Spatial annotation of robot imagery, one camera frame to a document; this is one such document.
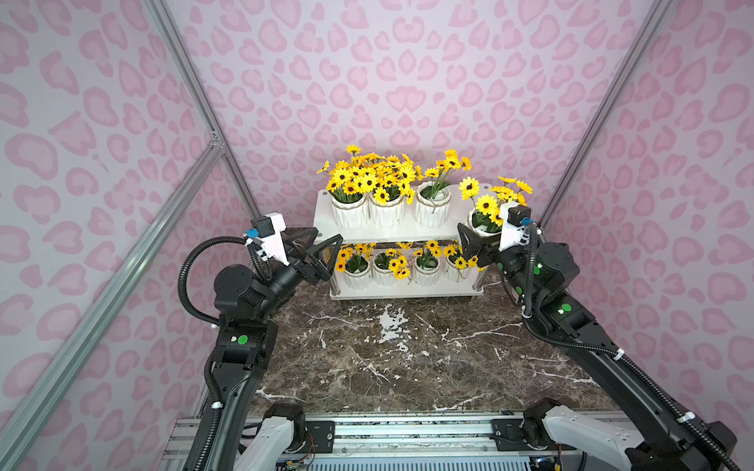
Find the sunflower pot top second-left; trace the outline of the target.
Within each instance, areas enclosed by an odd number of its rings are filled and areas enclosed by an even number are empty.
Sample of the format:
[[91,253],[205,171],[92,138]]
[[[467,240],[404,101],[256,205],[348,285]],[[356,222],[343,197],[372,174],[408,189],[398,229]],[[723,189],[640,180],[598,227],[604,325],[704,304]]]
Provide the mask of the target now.
[[414,202],[412,186],[422,179],[420,166],[403,154],[384,157],[375,153],[362,159],[359,190],[369,200],[369,215],[379,227],[396,227],[404,219],[404,208]]

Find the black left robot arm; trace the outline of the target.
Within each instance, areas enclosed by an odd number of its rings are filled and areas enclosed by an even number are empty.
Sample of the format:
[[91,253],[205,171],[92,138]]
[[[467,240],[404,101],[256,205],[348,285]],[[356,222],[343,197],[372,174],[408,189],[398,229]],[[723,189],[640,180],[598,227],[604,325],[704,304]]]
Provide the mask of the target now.
[[[185,464],[187,470],[230,470],[237,462],[245,416],[268,369],[278,326],[274,313],[292,299],[302,282],[312,285],[333,277],[341,235],[322,243],[318,231],[309,228],[282,238],[286,263],[262,267],[259,245],[249,237],[212,237],[196,246],[179,272],[178,296],[192,317],[217,327],[218,337],[203,369],[208,399],[198,432]],[[212,317],[198,310],[188,295],[190,269],[196,259],[214,245],[244,245],[251,266],[230,265],[214,282]]]

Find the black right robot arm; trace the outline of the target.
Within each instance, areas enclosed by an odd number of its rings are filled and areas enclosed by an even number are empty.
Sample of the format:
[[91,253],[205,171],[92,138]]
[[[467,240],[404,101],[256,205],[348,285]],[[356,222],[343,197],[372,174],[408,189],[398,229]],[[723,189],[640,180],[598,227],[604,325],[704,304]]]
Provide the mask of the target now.
[[569,445],[618,470],[738,469],[732,430],[704,421],[672,398],[567,293],[579,273],[568,245],[542,241],[531,221],[490,237],[463,224],[458,231],[463,256],[498,267],[516,290],[526,330],[561,349],[633,425],[624,430],[555,400],[539,400],[524,412],[522,435],[530,447]]

